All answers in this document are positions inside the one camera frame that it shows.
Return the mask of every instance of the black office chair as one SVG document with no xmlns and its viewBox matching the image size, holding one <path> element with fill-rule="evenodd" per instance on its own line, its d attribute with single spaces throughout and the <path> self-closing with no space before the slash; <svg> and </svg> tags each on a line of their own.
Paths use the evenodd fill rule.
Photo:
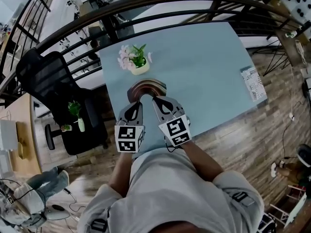
<svg viewBox="0 0 311 233">
<path fill-rule="evenodd" d="M 68 154 L 79 154 L 100 144 L 107 148 L 107 130 L 94 106 L 93 93 L 76 84 L 62 54 L 51 52 L 42 57 L 35 49 L 30 49 L 18 63 L 16 76 L 23 90 L 50 109 L 59 126 L 72 126 L 72 131 L 52 132 L 47 125 L 45 136 L 49 149 L 55 149 L 53 137 L 58 135 L 62 136 Z M 68 111 L 68 103 L 73 101 L 81 105 L 84 132 L 80 132 L 78 123 L 75 123 L 77 117 Z"/>
</svg>

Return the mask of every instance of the mesh chair back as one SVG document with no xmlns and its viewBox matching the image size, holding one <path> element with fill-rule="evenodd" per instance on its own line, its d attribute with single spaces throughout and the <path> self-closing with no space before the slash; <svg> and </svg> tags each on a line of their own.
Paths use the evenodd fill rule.
<svg viewBox="0 0 311 233">
<path fill-rule="evenodd" d="M 42 57 L 30 49 L 18 63 L 16 76 L 23 90 L 41 101 L 53 115 L 61 104 L 67 108 L 73 91 L 80 89 L 59 52 Z"/>
</svg>

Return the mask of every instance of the white pot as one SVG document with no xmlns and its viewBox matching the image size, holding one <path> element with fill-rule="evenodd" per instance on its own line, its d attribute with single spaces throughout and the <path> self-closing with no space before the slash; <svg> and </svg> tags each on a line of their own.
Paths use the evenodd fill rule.
<svg viewBox="0 0 311 233">
<path fill-rule="evenodd" d="M 149 67 L 150 67 L 149 62 L 148 62 L 147 58 L 145 58 L 145 60 L 146 60 L 146 64 L 144 64 L 142 67 L 135 68 L 135 69 L 131 70 L 131 72 L 134 75 L 140 75 L 140 74 L 143 74 L 149 70 Z"/>
<path fill-rule="evenodd" d="M 84 132 L 86 130 L 82 118 L 78 118 L 78 125 L 79 125 L 79 129 L 80 129 L 81 132 Z"/>
</svg>

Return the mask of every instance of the gray t-shirt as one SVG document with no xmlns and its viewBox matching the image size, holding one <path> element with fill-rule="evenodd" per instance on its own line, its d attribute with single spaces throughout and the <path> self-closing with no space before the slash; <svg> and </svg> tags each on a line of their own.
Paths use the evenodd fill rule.
<svg viewBox="0 0 311 233">
<path fill-rule="evenodd" d="M 255 233 L 263 201 L 243 175 L 226 171 L 202 180 L 182 149 L 157 149 L 132 165 L 125 198 L 104 184 L 84 210 L 78 233 L 96 233 L 95 219 L 110 233 L 148 233 L 171 221 L 186 221 L 213 233 Z"/>
</svg>

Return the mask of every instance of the forearm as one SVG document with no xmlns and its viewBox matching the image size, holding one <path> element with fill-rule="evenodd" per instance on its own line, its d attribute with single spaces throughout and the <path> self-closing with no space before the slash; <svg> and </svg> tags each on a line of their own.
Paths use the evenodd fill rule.
<svg viewBox="0 0 311 233">
<path fill-rule="evenodd" d="M 181 145 L 187 156 L 191 160 L 199 176 L 205 181 L 213 181 L 214 178 L 222 173 L 222 167 L 207 153 L 200 149 L 192 141 Z"/>
<path fill-rule="evenodd" d="M 131 167 L 132 154 L 121 153 L 108 182 L 108 185 L 124 198 L 126 197 L 130 184 Z"/>
</svg>

